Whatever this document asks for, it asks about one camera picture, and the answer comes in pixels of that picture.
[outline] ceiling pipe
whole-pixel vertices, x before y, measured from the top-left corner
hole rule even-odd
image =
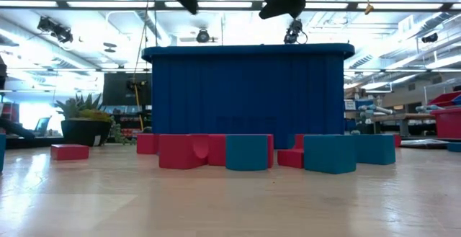
[[[135,10],[136,16],[144,23],[146,27],[156,36],[156,42],[163,47],[171,45],[171,36],[163,29],[163,27],[156,21],[156,17],[152,11]]]
[[[382,40],[380,43],[377,43],[370,48],[364,49],[362,54],[356,55],[353,58],[347,60],[346,67],[357,68],[373,60],[374,58],[379,58],[385,54],[391,53],[399,49],[400,43],[403,40],[426,35],[440,24],[459,16],[461,16],[461,14],[447,12],[433,14],[430,18],[427,18],[424,21],[416,24],[416,28],[413,28],[407,33],[403,35],[391,35],[390,37]]]

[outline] blue block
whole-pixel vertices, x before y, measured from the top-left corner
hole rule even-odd
[[[447,149],[452,152],[461,152],[461,143],[448,143]]]
[[[357,162],[389,165],[395,163],[393,135],[350,135],[355,139]]]
[[[356,169],[354,139],[348,135],[304,136],[304,168],[330,174]]]
[[[3,171],[3,163],[5,161],[5,149],[6,149],[6,135],[0,134],[0,172]]]
[[[236,171],[267,169],[266,135],[227,135],[225,167]]]

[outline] red bin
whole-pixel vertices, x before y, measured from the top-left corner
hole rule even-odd
[[[461,139],[461,108],[441,109],[431,112],[437,122],[437,137]]]

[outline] potted plant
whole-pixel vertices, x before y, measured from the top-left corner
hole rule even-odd
[[[109,114],[100,111],[100,98],[101,95],[93,101],[91,94],[86,99],[83,95],[76,95],[66,103],[56,102],[56,106],[61,108],[58,113],[65,118],[61,122],[61,129],[66,143],[85,146],[100,146],[105,143],[112,123]]]

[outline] red arch block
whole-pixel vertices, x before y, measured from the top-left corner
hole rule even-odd
[[[159,149],[161,168],[197,168],[207,163],[208,135],[160,135]]]
[[[225,135],[208,135],[210,152],[208,164],[211,166],[225,166]]]

